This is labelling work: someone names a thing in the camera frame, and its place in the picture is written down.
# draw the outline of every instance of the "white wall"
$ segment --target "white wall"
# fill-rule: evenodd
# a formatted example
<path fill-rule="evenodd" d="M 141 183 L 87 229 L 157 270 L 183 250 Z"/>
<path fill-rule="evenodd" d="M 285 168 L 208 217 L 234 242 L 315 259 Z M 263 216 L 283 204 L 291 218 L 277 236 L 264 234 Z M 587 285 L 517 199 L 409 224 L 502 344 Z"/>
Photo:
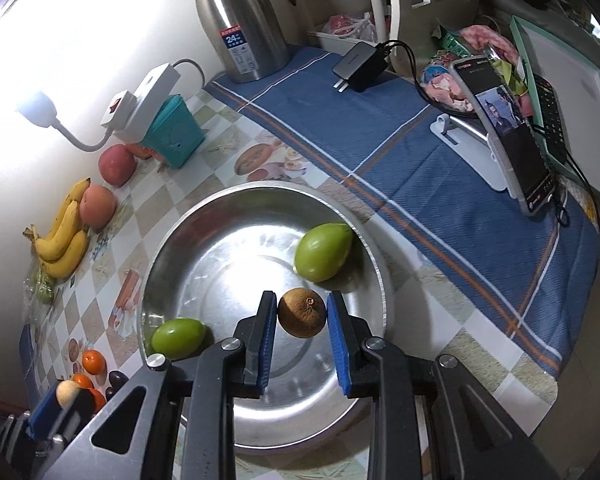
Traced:
<path fill-rule="evenodd" d="M 272 1 L 287 39 L 297 39 L 289 9 Z M 31 256 L 20 232 L 30 223 L 46 231 L 74 181 L 100 179 L 97 153 L 80 152 L 55 130 L 27 123 L 13 112 L 14 102 L 41 89 L 63 124 L 94 143 L 104 132 L 99 123 L 110 98 L 180 57 L 197 60 L 207 79 L 222 70 L 194 0 L 19 0 L 0 20 L 0 400 L 27 403 L 18 338 Z M 182 73 L 174 92 L 188 97 L 201 82 L 193 67 Z"/>

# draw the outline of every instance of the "blue tablecloth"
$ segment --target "blue tablecloth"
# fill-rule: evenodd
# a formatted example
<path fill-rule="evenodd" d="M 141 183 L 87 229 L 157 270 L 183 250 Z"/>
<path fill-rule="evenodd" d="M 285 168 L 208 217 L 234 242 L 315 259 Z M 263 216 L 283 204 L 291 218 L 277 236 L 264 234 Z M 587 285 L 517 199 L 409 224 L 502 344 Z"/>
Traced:
<path fill-rule="evenodd" d="M 599 235 L 568 195 L 529 219 L 429 131 L 439 112 L 412 84 L 384 78 L 333 89 L 340 56 L 295 48 L 260 81 L 205 89 L 293 146 L 413 242 L 480 310 L 557 376 L 573 351 L 600 255 Z"/>

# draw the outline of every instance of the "metal bowl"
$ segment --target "metal bowl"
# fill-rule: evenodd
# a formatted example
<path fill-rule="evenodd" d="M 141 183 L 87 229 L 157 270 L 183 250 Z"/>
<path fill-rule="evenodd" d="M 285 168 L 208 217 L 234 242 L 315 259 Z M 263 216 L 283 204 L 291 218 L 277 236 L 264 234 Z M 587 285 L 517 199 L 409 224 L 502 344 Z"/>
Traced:
<path fill-rule="evenodd" d="M 358 236 L 343 269 L 319 284 L 296 275 L 300 238 L 317 225 L 343 221 Z M 323 299 L 330 290 L 342 291 L 349 312 L 384 335 L 392 308 L 387 277 L 360 222 L 331 198 L 282 182 L 231 187 L 184 214 L 154 254 L 138 317 L 142 356 L 152 354 L 151 336 L 168 319 L 199 319 L 218 341 L 256 313 L 263 290 L 280 298 L 296 286 Z M 298 339 L 278 325 L 265 393 L 259 400 L 235 399 L 235 445 L 251 452 L 303 447 L 330 436 L 355 405 L 338 386 L 328 330 Z"/>

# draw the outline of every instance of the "teal box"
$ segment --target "teal box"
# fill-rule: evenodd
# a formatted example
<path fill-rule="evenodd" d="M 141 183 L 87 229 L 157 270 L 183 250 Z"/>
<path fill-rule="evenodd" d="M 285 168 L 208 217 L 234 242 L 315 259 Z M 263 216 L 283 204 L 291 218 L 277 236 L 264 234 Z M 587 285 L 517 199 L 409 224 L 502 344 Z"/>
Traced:
<path fill-rule="evenodd" d="M 172 168 L 180 168 L 205 139 L 181 95 L 170 96 L 140 142 L 155 150 Z"/>

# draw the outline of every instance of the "white power adapter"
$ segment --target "white power adapter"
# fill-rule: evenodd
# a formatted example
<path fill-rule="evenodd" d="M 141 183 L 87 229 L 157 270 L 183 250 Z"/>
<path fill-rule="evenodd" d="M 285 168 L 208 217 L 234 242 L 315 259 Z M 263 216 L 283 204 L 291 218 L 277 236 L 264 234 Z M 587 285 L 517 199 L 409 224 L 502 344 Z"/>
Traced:
<path fill-rule="evenodd" d="M 133 94 L 123 91 L 113 97 L 100 124 L 123 142 L 140 142 L 178 79 L 180 74 L 169 63 L 157 66 Z"/>

